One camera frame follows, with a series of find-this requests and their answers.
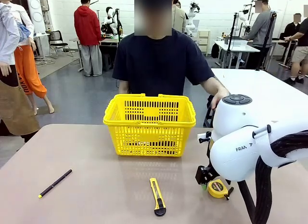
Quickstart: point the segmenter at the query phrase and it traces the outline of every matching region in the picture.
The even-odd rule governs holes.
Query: yellow box cutter
[[[156,216],[163,216],[166,213],[166,206],[156,178],[150,178],[150,183],[156,203],[154,213]]]

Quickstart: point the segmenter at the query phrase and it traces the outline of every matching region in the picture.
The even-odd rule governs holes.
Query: white cabinet
[[[210,42],[210,34],[210,30],[198,30],[198,46],[200,50],[206,54],[206,56]]]

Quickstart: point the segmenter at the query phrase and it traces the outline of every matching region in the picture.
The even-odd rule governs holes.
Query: black pen
[[[49,186],[47,189],[45,189],[38,197],[41,198],[43,197],[45,194],[47,194],[52,188],[54,188],[60,181],[62,181],[67,175],[69,175],[72,172],[72,169],[70,169],[69,171],[67,171],[62,177],[60,177],[57,181],[55,181],[54,183],[52,183],[51,186]]]

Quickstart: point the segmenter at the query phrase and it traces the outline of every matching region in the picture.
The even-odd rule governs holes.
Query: brown apron
[[[17,87],[11,87],[0,80],[0,119],[10,133],[17,136],[39,130],[39,124],[19,83]]]

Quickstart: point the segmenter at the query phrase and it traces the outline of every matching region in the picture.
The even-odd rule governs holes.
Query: shorts
[[[308,63],[308,47],[296,47],[294,51],[292,63],[293,62],[300,63],[302,61],[304,64]]]

